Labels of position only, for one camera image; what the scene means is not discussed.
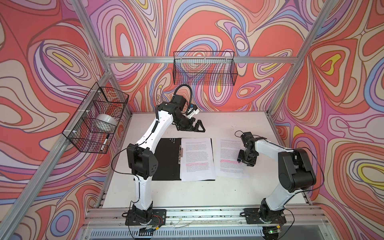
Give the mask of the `white RAY file folder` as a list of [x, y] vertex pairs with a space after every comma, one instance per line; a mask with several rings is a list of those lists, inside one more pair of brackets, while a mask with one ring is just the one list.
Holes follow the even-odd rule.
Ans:
[[155, 156], [160, 166], [154, 181], [181, 181], [178, 164], [179, 147], [183, 138], [162, 138], [156, 148]]

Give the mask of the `paper sheet pink highlight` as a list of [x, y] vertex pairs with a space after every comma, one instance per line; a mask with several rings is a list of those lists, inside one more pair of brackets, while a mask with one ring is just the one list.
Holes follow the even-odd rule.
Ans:
[[239, 139], [221, 138], [217, 141], [215, 170], [219, 177], [248, 179], [249, 171], [244, 163], [238, 162], [238, 154], [244, 146]]

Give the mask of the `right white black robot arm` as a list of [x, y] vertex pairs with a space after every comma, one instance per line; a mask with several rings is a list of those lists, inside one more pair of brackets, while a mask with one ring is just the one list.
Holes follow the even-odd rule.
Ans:
[[262, 200], [258, 216], [266, 224], [273, 221], [283, 222], [285, 205], [295, 195], [307, 191], [317, 182], [308, 153], [299, 148], [282, 147], [251, 132], [242, 132], [240, 138], [245, 149], [239, 151], [239, 163], [254, 167], [260, 154], [277, 161], [279, 184]]

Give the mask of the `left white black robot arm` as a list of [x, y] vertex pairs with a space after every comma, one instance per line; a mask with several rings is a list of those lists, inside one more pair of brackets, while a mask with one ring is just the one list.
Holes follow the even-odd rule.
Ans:
[[142, 138], [136, 144], [129, 144], [127, 157], [129, 168], [135, 176], [136, 200], [132, 203], [127, 219], [147, 224], [153, 218], [153, 200], [151, 196], [152, 178], [159, 162], [155, 156], [157, 145], [167, 128], [175, 125], [178, 131], [204, 133], [202, 121], [196, 120], [200, 110], [194, 104], [188, 104], [187, 112], [182, 113], [187, 100], [174, 95], [170, 102], [156, 107], [155, 119]]

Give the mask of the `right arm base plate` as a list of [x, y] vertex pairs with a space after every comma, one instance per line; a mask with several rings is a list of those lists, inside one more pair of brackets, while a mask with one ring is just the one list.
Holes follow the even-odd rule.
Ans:
[[283, 210], [271, 211], [268, 208], [245, 208], [241, 213], [247, 224], [277, 224], [284, 225], [287, 220]]

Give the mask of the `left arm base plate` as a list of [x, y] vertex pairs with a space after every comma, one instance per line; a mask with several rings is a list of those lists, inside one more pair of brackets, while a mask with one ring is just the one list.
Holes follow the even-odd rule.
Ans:
[[160, 227], [166, 223], [166, 216], [166, 209], [150, 209], [144, 212], [139, 209], [134, 209], [122, 214], [122, 217], [126, 219], [126, 226]]

